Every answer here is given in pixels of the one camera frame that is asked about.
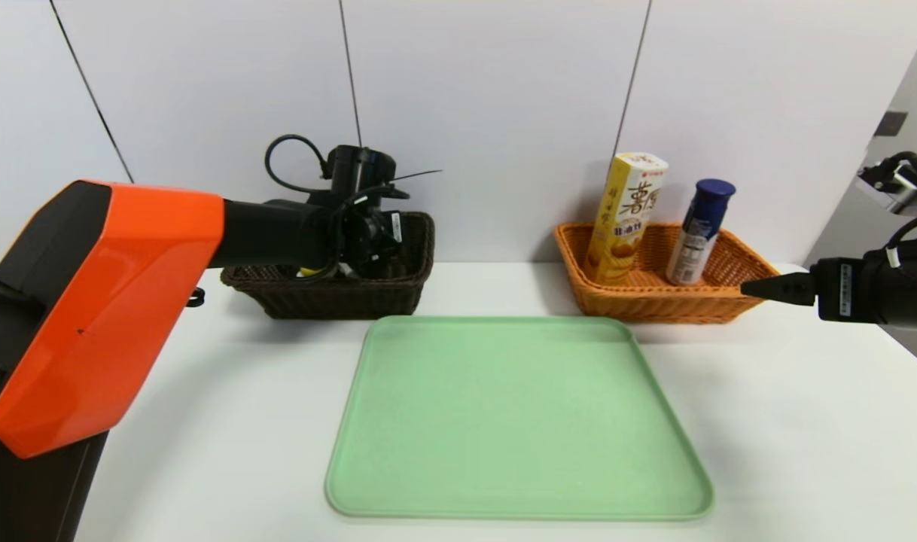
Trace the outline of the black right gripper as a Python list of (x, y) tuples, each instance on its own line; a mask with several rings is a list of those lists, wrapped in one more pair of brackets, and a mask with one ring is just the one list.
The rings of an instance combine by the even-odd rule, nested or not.
[(862, 258), (823, 258), (810, 273), (787, 273), (743, 282), (748, 297), (813, 306), (824, 321), (917, 324), (917, 258), (894, 268), (885, 251)]

